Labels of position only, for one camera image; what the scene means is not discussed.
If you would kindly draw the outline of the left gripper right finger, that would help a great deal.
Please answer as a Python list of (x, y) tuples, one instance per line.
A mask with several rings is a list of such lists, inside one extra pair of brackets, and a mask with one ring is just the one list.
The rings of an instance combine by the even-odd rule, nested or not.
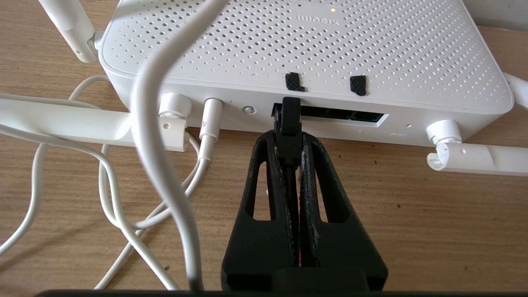
[(300, 267), (332, 280), (382, 290), (388, 268), (351, 205), (324, 145), (302, 134), (299, 197)]

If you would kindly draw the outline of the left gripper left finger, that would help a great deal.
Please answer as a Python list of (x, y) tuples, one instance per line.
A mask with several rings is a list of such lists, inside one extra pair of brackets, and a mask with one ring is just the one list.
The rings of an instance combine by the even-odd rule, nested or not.
[[(254, 218), (260, 166), (266, 164), (270, 220)], [(289, 197), (276, 152), (275, 132), (253, 147), (245, 188), (221, 266), (223, 290), (271, 290), (272, 274), (298, 261)]]

